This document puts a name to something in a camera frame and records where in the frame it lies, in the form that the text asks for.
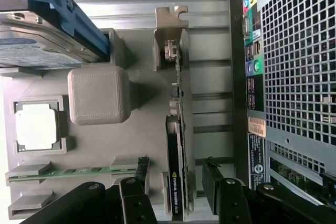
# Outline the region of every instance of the gray plastic housing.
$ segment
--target gray plastic housing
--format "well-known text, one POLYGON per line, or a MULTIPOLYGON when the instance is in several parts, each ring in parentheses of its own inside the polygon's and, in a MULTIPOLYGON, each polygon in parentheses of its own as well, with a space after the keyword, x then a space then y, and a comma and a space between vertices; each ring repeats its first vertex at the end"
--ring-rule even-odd
POLYGON ((116 124, 132 111, 127 72, 110 64, 72 69, 68 74, 70 118, 74 124, 116 124))

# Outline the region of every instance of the blue connector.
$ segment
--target blue connector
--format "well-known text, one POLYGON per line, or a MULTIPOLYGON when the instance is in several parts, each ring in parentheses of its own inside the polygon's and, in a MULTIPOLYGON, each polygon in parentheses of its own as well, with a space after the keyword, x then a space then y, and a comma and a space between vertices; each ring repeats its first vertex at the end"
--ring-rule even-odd
POLYGON ((103 54, 109 55, 112 48, 107 37, 85 15, 74 0, 30 0, 49 3, 60 17, 60 25, 64 32, 74 36, 75 31, 95 45, 103 54))

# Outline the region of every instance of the metal mesh grille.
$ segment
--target metal mesh grille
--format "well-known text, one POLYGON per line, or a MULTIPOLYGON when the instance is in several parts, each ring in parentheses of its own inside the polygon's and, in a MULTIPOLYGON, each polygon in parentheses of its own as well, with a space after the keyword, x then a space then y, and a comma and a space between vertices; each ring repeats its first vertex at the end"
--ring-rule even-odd
POLYGON ((271 150, 300 164, 308 169, 313 170, 316 173, 324 173, 324 163, 314 160, 310 157, 304 156, 300 153, 294 152, 288 148, 285 148, 279 144, 274 144, 271 146, 271 150))
POLYGON ((335 0, 262 8, 267 126, 336 145, 335 0))

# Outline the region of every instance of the metal bracket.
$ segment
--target metal bracket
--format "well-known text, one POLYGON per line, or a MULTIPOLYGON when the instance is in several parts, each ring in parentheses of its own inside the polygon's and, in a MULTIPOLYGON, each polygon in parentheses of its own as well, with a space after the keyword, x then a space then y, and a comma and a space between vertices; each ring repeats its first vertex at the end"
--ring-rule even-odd
POLYGON ((187 20, 180 20, 180 14, 187 12, 188 7, 186 5, 175 6, 174 13, 170 12, 169 7, 156 8, 156 30, 154 31, 154 37, 160 50, 164 48, 167 41, 180 41, 182 30, 187 29, 189 26, 187 20))

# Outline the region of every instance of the barcode label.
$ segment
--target barcode label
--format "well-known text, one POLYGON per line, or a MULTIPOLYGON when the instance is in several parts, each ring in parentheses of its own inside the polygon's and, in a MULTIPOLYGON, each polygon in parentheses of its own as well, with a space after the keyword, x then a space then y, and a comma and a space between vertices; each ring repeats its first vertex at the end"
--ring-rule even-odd
POLYGON ((257 136, 266 137, 266 121, 260 118, 248 118, 248 131, 257 136))

